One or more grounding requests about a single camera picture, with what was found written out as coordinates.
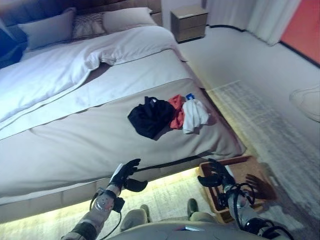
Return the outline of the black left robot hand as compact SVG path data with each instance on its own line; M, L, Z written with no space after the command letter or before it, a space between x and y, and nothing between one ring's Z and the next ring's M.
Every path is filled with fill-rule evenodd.
M126 164L120 164L113 173L108 185L116 186L120 190L124 188L136 193L143 191L148 185L147 180L139 181L129 178L129 176L132 176L137 172L140 161L140 158L136 158Z

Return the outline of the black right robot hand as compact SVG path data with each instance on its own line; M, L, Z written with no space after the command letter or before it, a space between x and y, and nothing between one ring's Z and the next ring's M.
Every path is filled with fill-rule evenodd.
M198 176L197 179L204 187L223 187L233 186L236 184L234 177L228 172L226 167L220 162L210 158L209 160L210 169L214 172L210 176Z

